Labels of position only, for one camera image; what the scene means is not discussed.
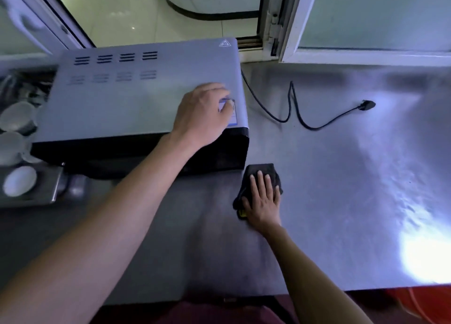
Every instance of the stainless steel countertop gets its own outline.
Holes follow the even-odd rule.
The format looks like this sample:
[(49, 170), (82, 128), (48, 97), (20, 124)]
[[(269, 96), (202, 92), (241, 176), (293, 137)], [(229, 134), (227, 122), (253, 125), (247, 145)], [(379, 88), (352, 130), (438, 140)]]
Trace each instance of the stainless steel countertop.
[[(310, 132), (295, 116), (286, 124), (269, 120), (246, 90), (247, 164), (274, 163), (284, 189), (282, 222), (298, 246), (344, 290), (451, 282), (448, 70), (244, 68), (280, 117), (293, 80), (311, 126), (362, 99), (377, 103)], [(232, 209), (240, 184), (239, 171), (176, 180), (107, 304), (287, 293), (267, 243)], [(90, 181), (81, 201), (1, 211), (0, 286), (112, 186)]]

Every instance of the ventilation slot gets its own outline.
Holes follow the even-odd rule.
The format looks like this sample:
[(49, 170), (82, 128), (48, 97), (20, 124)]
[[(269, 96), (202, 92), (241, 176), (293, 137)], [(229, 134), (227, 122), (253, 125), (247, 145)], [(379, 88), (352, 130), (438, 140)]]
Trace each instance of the ventilation slot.
[(141, 80), (154, 80), (156, 78), (156, 70), (142, 71), (139, 78)]
[(97, 56), (97, 64), (111, 63), (112, 61), (113, 61), (113, 55)]
[(93, 83), (106, 83), (110, 78), (110, 74), (97, 74), (93, 76)]
[(71, 76), (69, 78), (69, 82), (67, 83), (67, 85), (79, 85), (79, 84), (83, 84), (85, 80), (85, 76), (84, 75), (78, 75), (78, 76)]
[(132, 80), (131, 72), (118, 72), (116, 76), (116, 82), (126, 82)]
[(74, 61), (74, 65), (87, 65), (89, 64), (90, 56), (86, 57), (76, 57)]
[(157, 59), (158, 51), (143, 52), (143, 61), (148, 59)]
[(121, 53), (119, 57), (120, 62), (132, 62), (135, 60), (135, 54), (134, 53)]

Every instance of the hot surface warning symbol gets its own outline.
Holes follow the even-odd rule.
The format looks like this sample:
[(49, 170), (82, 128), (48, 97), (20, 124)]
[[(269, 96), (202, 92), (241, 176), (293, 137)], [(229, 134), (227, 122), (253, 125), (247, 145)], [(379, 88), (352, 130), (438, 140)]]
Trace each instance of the hot surface warning symbol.
[(231, 46), (230, 44), (229, 44), (229, 42), (227, 41), (227, 40), (223, 40), (222, 41), (222, 43), (221, 44), (219, 44), (219, 47), (221, 47), (221, 46)]

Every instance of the black power cord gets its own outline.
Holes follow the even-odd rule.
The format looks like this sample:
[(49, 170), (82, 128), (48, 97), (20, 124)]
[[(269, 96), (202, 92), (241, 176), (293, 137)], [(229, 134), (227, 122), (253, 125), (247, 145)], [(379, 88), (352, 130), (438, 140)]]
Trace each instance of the black power cord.
[(344, 113), (338, 115), (337, 117), (333, 118), (333, 119), (330, 120), (328, 123), (326, 123), (325, 125), (322, 125), (321, 127), (310, 127), (309, 125), (307, 125), (307, 124), (304, 122), (304, 120), (302, 119), (302, 116), (301, 116), (301, 114), (300, 114), (300, 112), (299, 112), (298, 98), (296, 97), (295, 85), (293, 84), (293, 81), (290, 81), (290, 87), (288, 88), (288, 95), (287, 95), (287, 98), (288, 98), (288, 116), (287, 116), (287, 118), (286, 118), (285, 120), (280, 120), (280, 119), (278, 119), (277, 117), (275, 117), (274, 115), (272, 115), (272, 114), (265, 108), (265, 106), (263, 106), (263, 104), (260, 102), (260, 100), (257, 98), (257, 96), (255, 96), (255, 93), (254, 93), (254, 91), (252, 90), (252, 88), (250, 87), (249, 82), (248, 82), (248, 80), (246, 79), (246, 76), (245, 76), (243, 70), (241, 70), (241, 76), (243, 76), (243, 80), (245, 81), (246, 85), (248, 86), (249, 91), (251, 92), (251, 94), (252, 94), (252, 96), (254, 97), (254, 99), (256, 100), (256, 102), (260, 105), (260, 107), (262, 107), (262, 109), (266, 112), (266, 114), (268, 114), (272, 119), (274, 119), (274, 120), (276, 120), (277, 122), (280, 122), (280, 123), (288, 122), (288, 120), (289, 120), (290, 117), (291, 117), (291, 97), (290, 97), (290, 94), (291, 94), (291, 91), (293, 91), (293, 103), (295, 104), (296, 116), (298, 117), (298, 120), (299, 120), (299, 122), (302, 124), (302, 126), (303, 126), (304, 128), (306, 128), (306, 129), (308, 129), (309, 131), (318, 131), (318, 130), (320, 130), (321, 128), (324, 128), (324, 127), (326, 127), (327, 125), (330, 125), (332, 122), (334, 122), (335, 120), (339, 119), (341, 116), (344, 116), (344, 115), (346, 115), (347, 113), (349, 113), (349, 112), (351, 112), (351, 111), (353, 111), (353, 110), (356, 110), (356, 109), (358, 109), (358, 110), (370, 110), (371, 108), (374, 108), (374, 106), (376, 105), (376, 103), (373, 102), (373, 101), (367, 101), (367, 100), (364, 100), (364, 101), (363, 101), (360, 105), (358, 105), (357, 107), (352, 108), (352, 109), (348, 110), (347, 112), (344, 112)]

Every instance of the hand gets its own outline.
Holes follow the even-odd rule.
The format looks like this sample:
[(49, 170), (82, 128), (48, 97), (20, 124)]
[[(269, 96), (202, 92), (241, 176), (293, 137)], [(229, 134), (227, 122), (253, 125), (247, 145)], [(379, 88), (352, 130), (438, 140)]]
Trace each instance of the hand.
[(230, 92), (221, 83), (207, 83), (186, 93), (177, 110), (172, 134), (187, 139), (198, 150), (215, 141), (233, 113), (231, 101), (221, 111), (219, 100)]
[(269, 174), (263, 180), (262, 171), (258, 171), (258, 187), (255, 177), (250, 176), (252, 192), (252, 208), (246, 197), (242, 198), (249, 223), (263, 236), (266, 236), (273, 228), (280, 227), (279, 206), (280, 190), (276, 186), (273, 192)]

